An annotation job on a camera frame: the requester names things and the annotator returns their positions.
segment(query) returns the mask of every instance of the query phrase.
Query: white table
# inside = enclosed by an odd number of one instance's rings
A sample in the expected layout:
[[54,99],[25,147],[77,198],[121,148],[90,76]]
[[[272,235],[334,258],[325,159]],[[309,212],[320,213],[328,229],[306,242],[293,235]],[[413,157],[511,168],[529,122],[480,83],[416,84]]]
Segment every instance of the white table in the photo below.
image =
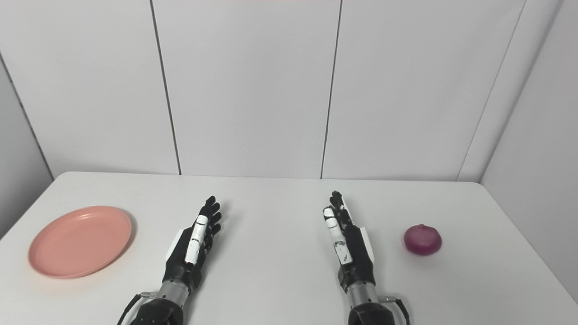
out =
[[[479,184],[85,172],[60,176],[0,241],[0,324],[116,324],[135,293],[159,288],[176,231],[212,194],[224,228],[188,324],[346,324],[349,306],[321,216],[334,189],[368,229],[378,293],[403,297],[413,325],[578,324],[576,303]],[[79,279],[33,271],[34,236],[89,205],[130,213],[130,248]],[[418,223],[440,231],[436,254],[402,247],[403,232]]]

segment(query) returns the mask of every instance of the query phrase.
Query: onion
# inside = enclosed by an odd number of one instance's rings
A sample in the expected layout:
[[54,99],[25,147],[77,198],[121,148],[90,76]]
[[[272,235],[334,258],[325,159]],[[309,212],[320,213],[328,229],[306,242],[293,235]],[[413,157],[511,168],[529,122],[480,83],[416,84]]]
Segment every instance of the onion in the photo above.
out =
[[410,227],[403,235],[405,248],[418,255],[431,255],[442,247],[442,237],[439,232],[423,224]]

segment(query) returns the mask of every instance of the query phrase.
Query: panel seam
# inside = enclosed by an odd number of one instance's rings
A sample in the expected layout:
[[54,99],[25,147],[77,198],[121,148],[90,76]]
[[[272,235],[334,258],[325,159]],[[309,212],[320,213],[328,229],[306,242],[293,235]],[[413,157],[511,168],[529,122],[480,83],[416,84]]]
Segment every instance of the panel seam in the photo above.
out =
[[16,100],[18,101],[18,104],[20,105],[20,110],[22,111],[22,114],[24,115],[24,119],[26,120],[26,124],[28,125],[28,128],[30,129],[30,133],[32,133],[32,137],[34,138],[34,142],[36,143],[36,147],[38,148],[38,151],[40,152],[40,157],[42,158],[42,162],[44,163],[44,165],[46,166],[46,169],[48,170],[48,174],[50,175],[50,179],[52,181],[54,181],[54,174],[52,174],[52,170],[50,169],[50,166],[48,165],[48,161],[46,160],[46,156],[44,155],[44,151],[42,150],[42,147],[40,146],[40,142],[38,141],[38,137],[36,136],[36,133],[34,132],[34,129],[32,128],[32,123],[30,122],[30,118],[28,117],[28,114],[26,113],[26,110],[24,109],[24,104],[22,104],[22,100],[20,99],[20,95],[18,95],[18,91],[16,90],[16,85],[14,84],[14,80],[12,79],[10,72],[8,71],[8,66],[6,65],[6,62],[4,61],[4,58],[2,57],[2,53],[0,53],[0,62],[2,64],[2,66],[4,67],[4,71],[6,71],[6,75],[8,76],[8,81],[10,81],[10,85],[12,86],[12,91],[14,91],[14,95],[16,96]]
[[321,158],[321,175],[319,179],[323,179],[323,167],[325,165],[325,150],[327,148],[327,135],[329,134],[329,114],[331,112],[331,99],[333,98],[333,82],[335,78],[335,62],[337,60],[337,46],[339,44],[339,28],[341,26],[341,10],[343,8],[343,0],[339,2],[339,15],[337,19],[337,34],[335,35],[335,52],[333,54],[333,68],[331,70],[331,85],[329,87],[329,104],[327,105],[327,121],[325,122],[325,139],[323,141],[323,156]]
[[486,162],[486,166],[484,167],[484,170],[481,173],[481,177],[480,177],[480,181],[479,181],[480,184],[481,184],[482,179],[484,178],[484,175],[486,174],[486,172],[488,170],[488,167],[490,166],[490,162],[491,162],[492,158],[494,158],[494,155],[496,153],[498,145],[499,145],[500,141],[502,140],[504,132],[506,131],[506,127],[510,123],[510,119],[512,118],[512,114],[514,113],[514,110],[515,110],[516,106],[518,105],[518,101],[520,100],[520,97],[522,96],[524,88],[526,87],[526,84],[528,83],[528,79],[530,78],[530,74],[532,73],[532,70],[534,69],[534,66],[536,65],[536,62],[538,60],[538,57],[540,56],[540,53],[542,52],[542,48],[544,48],[544,43],[546,42],[546,39],[548,38],[548,34],[550,34],[552,26],[554,25],[554,21],[556,20],[556,17],[558,16],[558,13],[560,12],[560,8],[562,7],[563,2],[564,2],[564,0],[558,0],[558,2],[556,3],[556,7],[554,8],[554,12],[552,13],[552,17],[551,17],[548,25],[546,26],[546,28],[544,30],[544,34],[542,35],[542,39],[540,40],[540,44],[538,45],[538,49],[536,50],[536,53],[534,54],[534,57],[532,58],[532,62],[530,63],[530,66],[529,66],[528,70],[526,71],[526,75],[524,76],[524,80],[522,81],[520,89],[518,90],[518,94],[516,95],[516,99],[514,100],[512,107],[510,108],[510,112],[508,112],[508,116],[506,118],[506,121],[504,122],[503,127],[500,130],[500,133],[498,135],[498,139],[495,142],[494,147],[492,148],[492,152],[491,152],[491,154],[490,154],[490,156]]
[[176,133],[175,133],[175,123],[173,121],[173,112],[171,109],[171,100],[169,99],[169,89],[168,89],[168,86],[166,85],[165,64],[164,64],[163,59],[162,59],[161,41],[159,40],[159,37],[158,37],[157,18],[156,18],[156,15],[154,14],[153,0],[149,0],[149,2],[150,2],[151,15],[153,17],[154,36],[157,40],[158,59],[159,59],[159,62],[161,63],[162,83],[165,87],[166,107],[168,108],[168,112],[169,112],[169,121],[171,123],[171,133],[173,136],[173,144],[175,146],[175,156],[177,158],[177,168],[179,170],[179,175],[182,175],[183,173],[181,171],[180,159],[179,159],[179,147],[177,145],[177,137],[176,137]]
[[510,35],[510,39],[508,40],[508,43],[506,45],[506,50],[504,51],[504,54],[502,56],[502,60],[500,61],[498,71],[494,77],[494,81],[492,82],[492,87],[490,88],[490,92],[488,93],[488,96],[486,97],[486,101],[484,103],[484,108],[481,110],[480,117],[477,120],[476,128],[474,129],[474,132],[472,134],[472,139],[470,140],[470,143],[468,145],[468,149],[466,150],[466,154],[464,155],[464,159],[462,160],[462,164],[460,165],[460,169],[458,170],[458,175],[455,177],[456,182],[460,178],[460,175],[462,174],[462,169],[464,168],[464,164],[465,164],[466,159],[468,158],[468,154],[472,148],[472,143],[476,137],[477,129],[480,127],[481,119],[484,117],[484,112],[486,111],[486,107],[488,106],[488,102],[490,101],[490,97],[492,96],[492,92],[494,91],[494,86],[496,85],[496,81],[498,80],[498,76],[500,75],[500,71],[502,70],[502,65],[504,63],[504,60],[506,59],[507,52],[510,49],[510,44],[512,44],[512,39],[514,38],[514,34],[516,33],[516,29],[518,28],[518,23],[520,22],[520,18],[522,17],[522,12],[524,12],[524,8],[526,7],[527,1],[528,0],[524,1],[524,3],[522,4],[522,8],[520,9],[520,13],[518,14],[518,19],[516,20],[516,24],[514,25],[514,29],[512,31],[512,34]]

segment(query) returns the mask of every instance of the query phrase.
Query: pink plate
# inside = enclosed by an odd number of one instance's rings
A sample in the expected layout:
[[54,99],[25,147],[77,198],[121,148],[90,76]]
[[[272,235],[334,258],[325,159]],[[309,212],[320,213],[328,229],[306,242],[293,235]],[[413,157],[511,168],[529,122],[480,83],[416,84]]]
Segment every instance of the pink plate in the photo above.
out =
[[125,248],[131,219],[112,206],[74,210],[46,226],[32,241],[28,260],[51,278],[78,278],[107,266]]

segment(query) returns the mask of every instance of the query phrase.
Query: robotic hand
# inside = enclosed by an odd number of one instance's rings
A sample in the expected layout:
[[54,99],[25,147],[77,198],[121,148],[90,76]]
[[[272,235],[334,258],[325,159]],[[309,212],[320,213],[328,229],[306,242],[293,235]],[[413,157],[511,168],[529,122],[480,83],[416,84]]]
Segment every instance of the robotic hand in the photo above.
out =
[[334,191],[329,201],[331,205],[323,210],[323,217],[340,263],[339,284],[351,306],[348,324],[395,325],[392,312],[381,304],[395,302],[406,324],[410,325],[409,314],[401,300],[377,295],[373,276],[373,251],[365,228],[353,224],[340,192]]
[[201,208],[192,227],[185,229],[166,261],[165,275],[157,293],[137,294],[125,308],[118,325],[140,298],[152,298],[140,306],[131,325],[183,325],[183,305],[201,284],[201,269],[221,230],[220,204],[211,196]]

